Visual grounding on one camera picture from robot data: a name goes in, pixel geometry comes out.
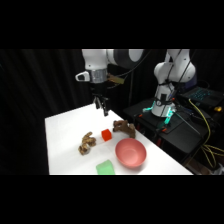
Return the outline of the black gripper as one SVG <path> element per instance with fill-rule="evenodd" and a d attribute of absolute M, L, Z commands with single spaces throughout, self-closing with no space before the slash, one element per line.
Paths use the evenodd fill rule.
<path fill-rule="evenodd" d="M 107 83 L 106 82 L 91 83 L 90 89 L 91 89 L 92 95 L 95 97 L 94 103 L 96 105 L 96 109 L 102 108 L 104 111 L 104 116 L 108 116 L 109 108 L 107 105 L 107 101 L 109 100 L 109 98 L 105 98 L 106 93 L 107 93 Z"/>

